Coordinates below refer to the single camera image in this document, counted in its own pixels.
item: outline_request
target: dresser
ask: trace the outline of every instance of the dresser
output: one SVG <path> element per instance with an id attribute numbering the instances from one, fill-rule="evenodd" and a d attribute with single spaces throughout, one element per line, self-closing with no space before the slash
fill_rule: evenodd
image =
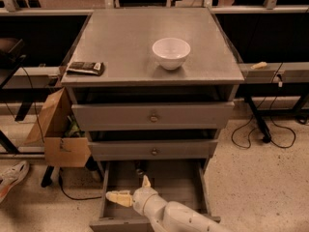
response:
<path id="1" fill-rule="evenodd" d="M 167 37 L 191 46 L 174 71 L 164 70 L 152 52 Z M 143 173 L 166 200 L 210 216 L 204 173 L 243 77 L 208 9 L 94 11 L 71 61 L 106 67 L 102 76 L 66 73 L 62 79 L 104 175 L 92 229 L 152 231 L 146 218 L 104 196 L 109 190 L 133 193 Z"/>

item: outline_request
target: drawer handle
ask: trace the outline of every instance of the drawer handle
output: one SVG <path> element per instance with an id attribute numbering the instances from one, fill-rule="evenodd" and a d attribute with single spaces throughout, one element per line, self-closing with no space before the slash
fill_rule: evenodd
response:
<path id="1" fill-rule="evenodd" d="M 151 116 L 151 122 L 155 123 L 155 122 L 157 122 L 157 121 L 158 121 L 157 116 L 153 114 L 153 115 Z"/>
<path id="2" fill-rule="evenodd" d="M 156 149 L 156 148 L 153 148 L 153 149 L 152 149 L 152 154 L 153 154 L 153 156 L 156 156 L 157 153 L 158 153 L 157 149 Z"/>

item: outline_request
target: white sneaker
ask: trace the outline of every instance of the white sneaker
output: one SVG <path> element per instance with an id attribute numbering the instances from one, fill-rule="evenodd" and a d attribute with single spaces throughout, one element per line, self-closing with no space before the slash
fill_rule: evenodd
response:
<path id="1" fill-rule="evenodd" d="M 9 190 L 26 177 L 28 171 L 29 163 L 23 160 L 0 174 L 0 203 L 5 199 Z"/>

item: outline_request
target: sneaker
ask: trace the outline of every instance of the sneaker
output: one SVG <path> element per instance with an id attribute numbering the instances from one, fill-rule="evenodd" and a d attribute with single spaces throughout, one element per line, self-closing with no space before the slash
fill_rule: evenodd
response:
<path id="1" fill-rule="evenodd" d="M 29 163 L 23 160 L 0 174 L 0 203 L 5 199 L 9 190 L 26 177 L 28 171 Z"/>

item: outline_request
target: white bowl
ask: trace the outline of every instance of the white bowl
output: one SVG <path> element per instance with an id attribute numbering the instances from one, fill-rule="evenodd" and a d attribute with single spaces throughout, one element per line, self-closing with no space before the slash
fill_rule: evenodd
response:
<path id="1" fill-rule="evenodd" d="M 180 67 L 190 53 L 190 45 L 176 38 L 164 38 L 154 43 L 153 52 L 157 62 L 166 70 Z"/>

